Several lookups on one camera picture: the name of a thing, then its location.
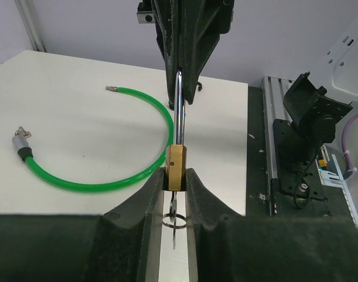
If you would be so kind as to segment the green cable lock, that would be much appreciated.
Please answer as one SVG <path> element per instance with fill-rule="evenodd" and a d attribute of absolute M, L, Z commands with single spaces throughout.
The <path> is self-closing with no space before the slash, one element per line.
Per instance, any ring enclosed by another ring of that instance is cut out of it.
<path fill-rule="evenodd" d="M 153 106 L 162 115 L 167 125 L 168 135 L 167 135 L 165 146 L 168 147 L 173 144 L 173 119 L 170 113 L 168 112 L 167 108 L 165 108 L 163 104 L 160 103 L 160 101 L 158 101 L 156 98 L 144 92 L 131 88 L 107 86 L 106 90 L 111 92 L 121 93 L 123 95 L 133 96 Z M 29 137 L 31 137 L 31 133 L 25 130 L 22 126 L 20 126 L 15 131 L 14 136 L 12 137 L 12 144 L 21 161 L 37 178 L 39 178 L 43 182 L 53 187 L 62 190 L 67 190 L 70 192 L 102 193 L 102 192 L 109 192 L 109 191 L 115 191 L 115 190 L 126 188 L 150 176 L 157 168 L 161 167 L 161 165 L 164 163 L 166 159 L 166 150 L 162 150 L 162 152 L 157 157 L 157 159 L 153 161 L 152 164 L 150 164 L 147 168 L 143 169 L 142 171 L 132 176 L 114 182 L 108 182 L 108 183 L 71 182 L 69 180 L 60 179 L 50 174 L 35 161 L 33 150 L 27 141 L 27 138 Z"/>

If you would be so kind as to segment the padlock keys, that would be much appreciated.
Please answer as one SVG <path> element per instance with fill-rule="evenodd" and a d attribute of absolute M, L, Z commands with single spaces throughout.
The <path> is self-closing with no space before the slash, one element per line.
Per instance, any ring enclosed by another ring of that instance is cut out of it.
<path fill-rule="evenodd" d="M 169 205 L 169 212 L 164 214 L 162 217 L 162 224 L 165 227 L 172 229 L 172 244 L 173 249 L 176 249 L 176 232 L 178 230 L 186 228 L 187 220 L 186 217 L 177 213 L 178 208 L 178 200 L 177 200 L 177 193 L 172 192 L 170 205 Z"/>

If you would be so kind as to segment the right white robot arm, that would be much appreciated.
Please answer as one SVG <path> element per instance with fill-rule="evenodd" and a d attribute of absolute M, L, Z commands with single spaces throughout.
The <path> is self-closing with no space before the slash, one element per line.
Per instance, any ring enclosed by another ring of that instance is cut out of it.
<path fill-rule="evenodd" d="M 220 36 L 228 33 L 233 1 L 151 1 L 157 43 L 165 61 L 169 104 L 175 111 L 174 145 L 182 147 L 185 106 L 192 104 L 199 75 Z M 290 132 L 277 144 L 288 162 L 315 162 L 334 141 L 336 125 L 358 95 L 358 16 L 310 71 L 299 75 L 283 97 Z"/>

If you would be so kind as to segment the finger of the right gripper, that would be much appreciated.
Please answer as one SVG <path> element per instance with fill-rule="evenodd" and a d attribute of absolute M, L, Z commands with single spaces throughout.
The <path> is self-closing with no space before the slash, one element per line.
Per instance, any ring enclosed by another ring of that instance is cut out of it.
<path fill-rule="evenodd" d="M 152 1 L 156 40 L 165 62 L 169 107 L 174 107 L 176 73 L 179 70 L 179 1 Z"/>
<path fill-rule="evenodd" d="M 180 67 L 183 95 L 192 104 L 199 75 L 222 34 L 230 31 L 234 1 L 183 1 L 180 23 Z"/>

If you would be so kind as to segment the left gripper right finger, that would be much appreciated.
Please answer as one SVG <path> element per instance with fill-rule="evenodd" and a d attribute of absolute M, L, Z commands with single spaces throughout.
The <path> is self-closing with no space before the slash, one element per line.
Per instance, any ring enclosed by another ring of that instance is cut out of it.
<path fill-rule="evenodd" d="M 342 217 L 246 217 L 193 169 L 186 182 L 190 281 L 358 281 L 358 229 Z"/>

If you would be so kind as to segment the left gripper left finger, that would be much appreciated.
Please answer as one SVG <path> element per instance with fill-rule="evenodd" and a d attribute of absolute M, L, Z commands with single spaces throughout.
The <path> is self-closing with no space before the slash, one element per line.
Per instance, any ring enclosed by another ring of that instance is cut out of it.
<path fill-rule="evenodd" d="M 0 214 L 0 281 L 157 281 L 163 184 L 103 215 Z"/>

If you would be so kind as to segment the brass padlock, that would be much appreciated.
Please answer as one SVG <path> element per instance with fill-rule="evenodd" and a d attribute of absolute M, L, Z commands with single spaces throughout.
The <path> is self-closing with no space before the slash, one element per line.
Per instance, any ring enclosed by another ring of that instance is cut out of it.
<path fill-rule="evenodd" d="M 172 192 L 183 191 L 183 178 L 186 171 L 186 147 L 184 146 L 185 132 L 185 99 L 183 95 L 183 76 L 179 69 L 175 79 L 174 98 L 174 138 L 166 152 L 166 176 L 168 190 Z"/>

